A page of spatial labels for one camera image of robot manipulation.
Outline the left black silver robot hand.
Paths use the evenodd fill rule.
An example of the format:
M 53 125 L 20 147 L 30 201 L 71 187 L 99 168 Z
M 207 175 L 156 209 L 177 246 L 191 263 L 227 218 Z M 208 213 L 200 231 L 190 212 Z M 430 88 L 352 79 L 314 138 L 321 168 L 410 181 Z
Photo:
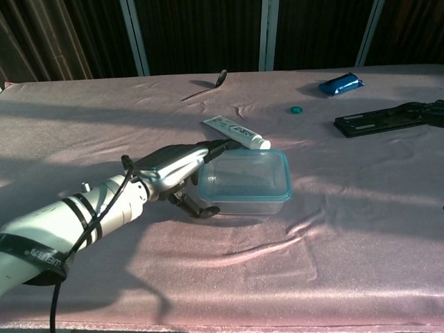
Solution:
M 216 206 L 202 208 L 188 194 L 190 181 L 198 184 L 199 170 L 225 151 L 241 148 L 233 139 L 217 139 L 196 144 L 174 144 L 162 147 L 133 163 L 132 174 L 146 188 L 148 201 L 167 200 L 195 219 L 217 215 Z

